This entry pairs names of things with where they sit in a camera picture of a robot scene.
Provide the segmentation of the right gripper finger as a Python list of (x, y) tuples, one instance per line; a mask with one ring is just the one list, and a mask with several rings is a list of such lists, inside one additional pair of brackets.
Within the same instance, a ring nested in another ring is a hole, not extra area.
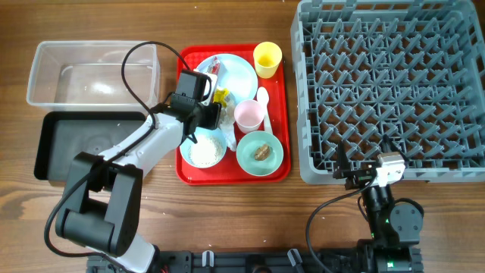
[(345, 144), (340, 140), (337, 146), (336, 170), (333, 173), (333, 178), (347, 178), (350, 171), (351, 165), (346, 155)]
[(381, 149), (383, 153), (397, 152), (404, 159), (404, 163), (409, 163), (408, 157), (393, 143), (387, 134), (383, 135)]

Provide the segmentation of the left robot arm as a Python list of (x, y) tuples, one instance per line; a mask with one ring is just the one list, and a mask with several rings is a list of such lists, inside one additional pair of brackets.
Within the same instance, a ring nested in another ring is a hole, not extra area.
[(159, 249), (138, 233), (144, 177), (184, 141), (197, 141), (196, 129), (217, 127), (222, 105), (180, 94), (149, 109), (146, 122), (116, 146), (92, 155), (79, 153), (71, 163), (63, 196), (45, 226), (45, 244), (60, 256), (50, 231), (88, 248), (125, 272), (155, 272)]

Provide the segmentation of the white tissue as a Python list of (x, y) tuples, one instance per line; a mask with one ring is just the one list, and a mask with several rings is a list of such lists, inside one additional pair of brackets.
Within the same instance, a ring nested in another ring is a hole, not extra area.
[(221, 110), (221, 117), (218, 127), (221, 129), (224, 138), (226, 140), (227, 147), (232, 151), (236, 151), (236, 136), (234, 130), (234, 110), (235, 105), (233, 102), (228, 102), (225, 108)]

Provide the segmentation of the yellow snack wrapper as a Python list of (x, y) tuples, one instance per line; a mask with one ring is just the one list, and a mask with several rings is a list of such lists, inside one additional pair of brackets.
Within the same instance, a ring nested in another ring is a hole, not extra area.
[(213, 102), (219, 103), (223, 108), (226, 108), (232, 102), (232, 94), (227, 88), (218, 87), (214, 91)]

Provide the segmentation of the light blue rice bowl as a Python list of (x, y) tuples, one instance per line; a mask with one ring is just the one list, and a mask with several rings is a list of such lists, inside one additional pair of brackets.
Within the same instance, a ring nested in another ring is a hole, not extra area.
[(187, 139), (179, 147), (183, 159), (195, 168), (214, 167), (222, 160), (227, 151), (222, 131), (198, 127), (194, 136), (197, 143)]

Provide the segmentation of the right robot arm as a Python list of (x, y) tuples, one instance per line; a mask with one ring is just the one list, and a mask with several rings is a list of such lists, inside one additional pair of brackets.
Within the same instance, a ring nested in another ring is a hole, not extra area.
[(359, 240), (342, 265), (343, 272), (410, 272), (424, 270), (420, 232), (423, 207), (412, 199), (393, 197), (391, 185), (403, 178), (408, 158), (385, 135), (382, 153), (365, 169), (354, 170), (345, 145), (337, 146), (336, 179), (345, 179), (347, 190), (360, 194), (360, 210), (366, 214), (370, 240)]

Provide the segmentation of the red snack wrapper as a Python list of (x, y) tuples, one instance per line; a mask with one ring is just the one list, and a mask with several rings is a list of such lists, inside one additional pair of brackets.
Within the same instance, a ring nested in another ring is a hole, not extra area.
[(213, 57), (211, 63), (207, 67), (206, 72), (213, 75), (218, 75), (221, 70), (221, 61), (218, 57)]

